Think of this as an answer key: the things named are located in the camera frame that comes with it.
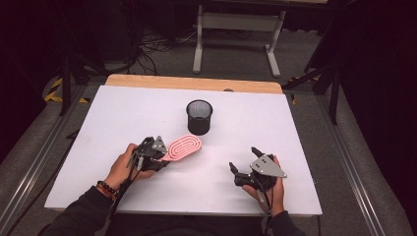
metal bracket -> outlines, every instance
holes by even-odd
[[[257,160],[251,163],[251,168],[262,175],[286,178],[287,175],[271,160],[266,154],[263,154]]]
[[[168,150],[166,149],[166,145],[163,142],[161,136],[158,136],[156,138],[156,140],[153,142],[152,148],[155,149],[155,150],[159,150],[162,153],[167,153],[168,152]]]

person's right hand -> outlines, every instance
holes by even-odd
[[[273,162],[277,164],[279,167],[279,162],[276,156],[273,157]],[[264,204],[262,204],[260,197],[258,196],[257,190],[252,188],[249,185],[242,186],[242,189],[245,190],[252,198],[258,201],[261,209],[268,213],[268,209]],[[267,190],[267,195],[269,199],[269,204],[272,206],[271,214],[272,217],[278,215],[279,213],[284,211],[284,186],[282,184],[282,178],[276,178],[276,184]]]

wristband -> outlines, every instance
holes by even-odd
[[[95,186],[100,189],[105,196],[109,197],[113,202],[117,200],[119,196],[119,192],[108,186],[104,181],[97,181],[97,185]]]

black mesh cup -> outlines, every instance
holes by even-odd
[[[196,136],[205,135],[209,131],[212,114],[211,105],[204,100],[194,100],[187,105],[188,130]]]

table leg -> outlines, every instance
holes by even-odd
[[[276,59],[273,51],[275,49],[276,42],[278,41],[279,33],[281,32],[282,24],[284,23],[284,18],[285,11],[282,11],[279,13],[279,17],[276,18],[276,24],[272,32],[272,39],[270,40],[269,44],[265,45],[270,69],[272,70],[274,77],[279,77],[281,75],[278,69],[278,65],[276,64]]]
[[[193,73],[198,74],[202,68],[203,56],[203,6],[199,6],[199,15],[197,16],[197,46],[196,54],[194,55]]]

